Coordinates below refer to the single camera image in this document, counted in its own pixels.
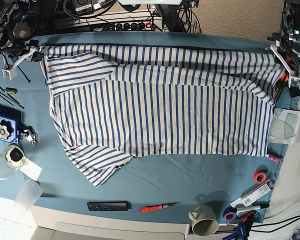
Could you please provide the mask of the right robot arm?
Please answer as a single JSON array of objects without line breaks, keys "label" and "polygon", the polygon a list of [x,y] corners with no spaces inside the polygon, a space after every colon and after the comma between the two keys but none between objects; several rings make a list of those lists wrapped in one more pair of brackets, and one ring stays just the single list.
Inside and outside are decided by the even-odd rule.
[{"label": "right robot arm", "polygon": [[43,58],[39,41],[33,39],[42,17],[42,13],[31,16],[36,3],[36,0],[15,0],[0,4],[0,55],[4,78],[15,78],[23,61],[40,62]]}]

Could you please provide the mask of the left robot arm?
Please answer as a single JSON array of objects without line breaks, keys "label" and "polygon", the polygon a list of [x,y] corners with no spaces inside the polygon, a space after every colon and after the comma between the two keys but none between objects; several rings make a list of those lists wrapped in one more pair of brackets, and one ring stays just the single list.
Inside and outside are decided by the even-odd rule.
[{"label": "left robot arm", "polygon": [[279,31],[267,38],[273,44],[266,49],[274,53],[287,73],[287,84],[300,90],[300,0],[285,0]]}]

